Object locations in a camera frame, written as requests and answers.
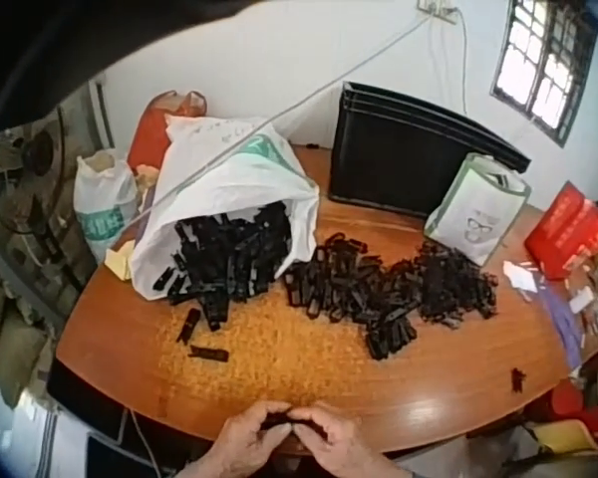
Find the window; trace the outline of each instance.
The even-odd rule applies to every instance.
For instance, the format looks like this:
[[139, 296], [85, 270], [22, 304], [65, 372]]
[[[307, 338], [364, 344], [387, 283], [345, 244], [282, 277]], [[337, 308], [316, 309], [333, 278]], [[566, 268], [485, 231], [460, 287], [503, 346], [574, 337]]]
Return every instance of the window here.
[[573, 125], [598, 36], [598, 20], [573, 4], [511, 0], [492, 91], [560, 145]]

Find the white paper bag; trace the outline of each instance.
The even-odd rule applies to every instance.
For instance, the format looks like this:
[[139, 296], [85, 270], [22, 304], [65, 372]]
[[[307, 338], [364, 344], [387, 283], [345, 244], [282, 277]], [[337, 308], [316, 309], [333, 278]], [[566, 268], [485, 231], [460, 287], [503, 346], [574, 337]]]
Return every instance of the white paper bag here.
[[[251, 132], [263, 120], [168, 117], [171, 140], [155, 187], [153, 204], [214, 157]], [[309, 261], [316, 247], [319, 187], [306, 176], [290, 144], [265, 127], [198, 181], [184, 185], [149, 216], [131, 257], [135, 289], [149, 300], [165, 297], [152, 285], [172, 266], [179, 247], [174, 223], [180, 219], [228, 213], [252, 218], [259, 207], [276, 201], [286, 205], [292, 244], [276, 277], [294, 261]]]
[[127, 159], [114, 149], [78, 157], [73, 207], [98, 264], [138, 212], [137, 192]]
[[531, 187], [515, 171], [490, 156], [470, 153], [428, 218], [425, 233], [482, 266], [530, 194]]

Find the pile of black plastic parts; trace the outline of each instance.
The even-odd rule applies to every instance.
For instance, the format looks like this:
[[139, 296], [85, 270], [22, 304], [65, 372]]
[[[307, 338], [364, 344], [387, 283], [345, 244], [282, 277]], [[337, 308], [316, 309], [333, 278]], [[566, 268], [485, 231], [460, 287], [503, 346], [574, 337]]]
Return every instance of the pile of black plastic parts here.
[[199, 300], [212, 331], [227, 322], [231, 300], [246, 302], [268, 291], [291, 240], [282, 202], [261, 208], [253, 221], [222, 214], [178, 221], [174, 227], [180, 247], [153, 288], [167, 290], [174, 306]]
[[427, 242], [413, 260], [385, 267], [368, 255], [367, 244], [337, 233], [317, 247], [309, 263], [295, 263], [283, 276], [292, 307], [305, 307], [310, 319], [349, 318], [366, 328], [373, 359], [386, 359], [417, 338], [408, 314], [457, 329], [464, 313], [484, 319], [496, 314], [495, 276], [456, 250]]

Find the white sack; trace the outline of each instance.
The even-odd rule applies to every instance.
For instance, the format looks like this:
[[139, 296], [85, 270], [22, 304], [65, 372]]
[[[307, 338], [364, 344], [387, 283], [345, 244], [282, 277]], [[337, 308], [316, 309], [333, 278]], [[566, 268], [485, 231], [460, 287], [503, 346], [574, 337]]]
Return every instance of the white sack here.
[[78, 157], [73, 207], [98, 264], [138, 212], [137, 192], [127, 159], [114, 149]]
[[[155, 187], [153, 204], [172, 188], [208, 164], [218, 154], [251, 132], [263, 120], [168, 117], [171, 140]], [[221, 165], [198, 181], [184, 185], [164, 204], [154, 208], [131, 257], [135, 289], [149, 300], [165, 296], [152, 285], [173, 265], [179, 248], [174, 224], [180, 219], [227, 213], [230, 218], [252, 218], [259, 207], [283, 201], [290, 221], [290, 253], [276, 277], [295, 260], [309, 261], [316, 247], [319, 188], [306, 176], [290, 144], [265, 127], [232, 152]]]

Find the person's hands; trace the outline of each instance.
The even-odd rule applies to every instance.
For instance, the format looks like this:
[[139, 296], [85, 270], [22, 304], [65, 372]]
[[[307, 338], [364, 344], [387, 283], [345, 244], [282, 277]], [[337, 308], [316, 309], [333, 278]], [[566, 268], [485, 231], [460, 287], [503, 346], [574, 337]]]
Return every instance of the person's hands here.
[[212, 448], [183, 476], [245, 478], [266, 464], [272, 451], [290, 434], [290, 423], [260, 432], [268, 413], [284, 412], [290, 403], [258, 401], [226, 420]]
[[295, 408], [288, 416], [297, 420], [310, 420], [323, 428], [324, 440], [307, 425], [295, 423], [293, 431], [317, 463], [337, 478], [405, 478], [412, 476], [394, 465], [381, 453], [370, 449], [359, 429], [359, 420], [327, 403]]

